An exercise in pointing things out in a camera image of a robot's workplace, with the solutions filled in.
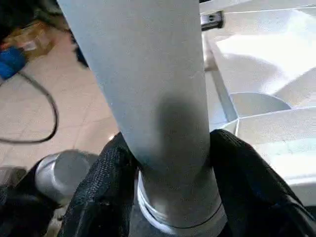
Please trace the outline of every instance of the gray metal cylinder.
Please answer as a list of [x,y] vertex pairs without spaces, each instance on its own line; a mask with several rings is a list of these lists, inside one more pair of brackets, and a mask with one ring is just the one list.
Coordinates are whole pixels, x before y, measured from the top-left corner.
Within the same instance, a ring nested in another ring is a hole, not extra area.
[[95,154],[78,150],[48,155],[36,169],[35,186],[58,204],[67,205],[98,158]]
[[221,230],[225,214],[213,171],[206,167],[209,130],[198,2],[59,3],[141,164],[140,204],[154,221],[173,229],[163,231],[176,235],[186,235],[177,230],[199,226],[220,209],[221,223],[212,225]]

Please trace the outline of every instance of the cardboard box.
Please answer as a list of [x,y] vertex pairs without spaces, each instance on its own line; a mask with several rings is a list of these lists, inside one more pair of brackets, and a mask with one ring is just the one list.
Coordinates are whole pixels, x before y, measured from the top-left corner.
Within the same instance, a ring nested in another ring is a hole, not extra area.
[[4,41],[22,49],[29,61],[46,55],[54,46],[49,34],[49,27],[40,21],[14,30]]

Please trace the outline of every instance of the gray metal pipe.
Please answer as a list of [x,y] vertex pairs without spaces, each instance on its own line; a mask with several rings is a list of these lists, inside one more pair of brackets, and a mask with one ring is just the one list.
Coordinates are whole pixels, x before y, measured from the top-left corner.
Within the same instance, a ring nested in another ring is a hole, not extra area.
[[170,234],[214,226],[219,232],[226,220],[213,171],[205,167],[209,131],[198,2],[59,3],[141,164],[144,215]]

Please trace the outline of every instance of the tiled floor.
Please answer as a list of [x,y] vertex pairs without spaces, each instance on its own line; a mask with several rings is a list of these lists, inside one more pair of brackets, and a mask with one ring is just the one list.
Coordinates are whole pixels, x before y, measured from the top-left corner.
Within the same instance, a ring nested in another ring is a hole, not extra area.
[[[0,165],[31,168],[44,156],[65,149],[100,153],[118,132],[93,73],[76,60],[68,35],[47,56],[31,61],[24,71],[45,86],[56,100],[60,126],[56,136],[39,145],[0,144]],[[46,99],[18,75],[0,86],[0,136],[38,139],[53,126]]]

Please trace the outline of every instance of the black cable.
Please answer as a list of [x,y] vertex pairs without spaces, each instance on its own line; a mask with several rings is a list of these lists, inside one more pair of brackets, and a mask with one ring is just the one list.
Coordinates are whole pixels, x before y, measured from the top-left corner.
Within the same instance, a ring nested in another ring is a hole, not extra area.
[[8,138],[2,138],[0,137],[0,143],[9,143],[9,144],[16,144],[16,145],[26,145],[26,144],[38,144],[38,143],[43,143],[46,141],[49,141],[52,139],[58,129],[58,124],[59,124],[59,115],[58,115],[58,109],[57,105],[54,101],[54,98],[51,96],[51,94],[43,87],[41,84],[39,84],[35,79],[31,78],[27,74],[25,74],[22,71],[19,71],[18,74],[29,84],[31,84],[35,89],[39,90],[48,100],[52,110],[53,110],[53,116],[54,116],[54,127],[52,132],[45,138],[39,139],[39,140],[14,140],[14,139],[8,139]]

